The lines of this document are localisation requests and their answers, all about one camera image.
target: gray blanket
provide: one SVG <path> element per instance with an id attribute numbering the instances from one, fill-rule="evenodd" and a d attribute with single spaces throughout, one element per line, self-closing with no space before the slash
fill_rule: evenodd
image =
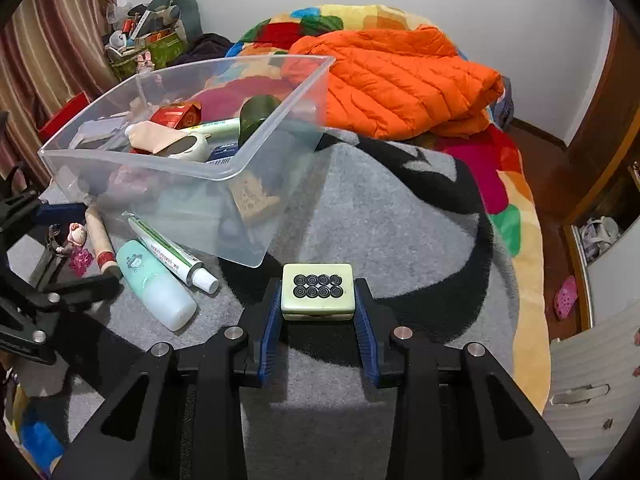
<path id="1" fill-rule="evenodd" d="M 55 186 L 44 198 L 64 201 Z M 116 249 L 133 238 L 125 230 L 110 235 Z M 10 258 L 23 257 L 23 243 Z M 332 130 L 260 267 L 193 252 L 221 285 L 212 296 L 191 289 L 198 311 L 180 332 L 160 324 L 124 280 L 117 300 L 95 309 L 100 323 L 83 325 L 86 314 L 61 320 L 55 341 L 66 348 L 70 371 L 63 392 L 36 405 L 64 444 L 142 351 L 158 341 L 202 343 L 234 324 L 288 262 L 350 263 L 401 324 L 457 348 L 482 342 L 512 369 L 518 291 L 511 258 L 469 170 L 449 155 Z M 241 391 L 249 478 L 383 479 L 396 392 L 367 384 L 353 329 L 285 324 L 281 340 L 270 385 Z"/>

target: white bag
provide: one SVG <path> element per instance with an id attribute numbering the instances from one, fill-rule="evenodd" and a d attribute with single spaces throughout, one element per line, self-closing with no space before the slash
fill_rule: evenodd
<path id="1" fill-rule="evenodd" d="M 580 228 L 580 239 L 587 263 L 609 249 L 618 238 L 620 238 L 620 228 L 613 218 L 610 216 L 602 216 L 599 220 L 589 218 Z"/>

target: clear plastic storage bin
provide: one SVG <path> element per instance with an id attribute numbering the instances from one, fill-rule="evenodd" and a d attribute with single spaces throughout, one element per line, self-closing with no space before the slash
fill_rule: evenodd
<path id="1" fill-rule="evenodd" d="M 322 56 L 244 56 L 138 74 L 91 103 L 39 151 L 73 202 L 94 202 L 111 218 L 137 213 L 174 241 L 257 267 L 322 136 L 328 71 Z M 124 128 L 158 105 L 200 102 L 202 122 L 237 117 L 254 95 L 282 104 L 225 164 L 130 152 Z M 69 149 L 80 127 L 107 138 Z M 113 124 L 118 127 L 109 133 Z M 213 146 L 232 139 L 218 139 Z"/>

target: red box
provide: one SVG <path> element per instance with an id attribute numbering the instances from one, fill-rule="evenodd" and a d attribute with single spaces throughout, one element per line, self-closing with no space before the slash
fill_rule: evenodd
<path id="1" fill-rule="evenodd" d="M 84 92 L 71 98 L 56 114 L 38 131 L 38 138 L 43 144 L 53 137 L 65 124 L 89 105 L 89 98 Z"/>
<path id="2" fill-rule="evenodd" d="M 202 114 L 197 103 L 178 103 L 163 106 L 151 116 L 151 121 L 174 130 L 200 124 Z"/>

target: toothpaste tube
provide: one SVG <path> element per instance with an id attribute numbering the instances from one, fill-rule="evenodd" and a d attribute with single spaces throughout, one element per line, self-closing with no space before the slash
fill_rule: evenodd
<path id="1" fill-rule="evenodd" d="M 202 123 L 196 126 L 182 128 L 180 131 L 187 133 L 196 132 L 214 139 L 222 137 L 235 137 L 237 139 L 240 135 L 240 119 L 225 119 L 223 121 Z"/>
<path id="2" fill-rule="evenodd" d="M 140 242 L 167 269 L 189 286 L 195 285 L 208 294 L 215 292 L 219 285 L 218 280 L 204 268 L 201 260 L 162 236 L 133 213 L 125 211 L 122 215 L 129 217 L 129 226 L 138 236 Z"/>

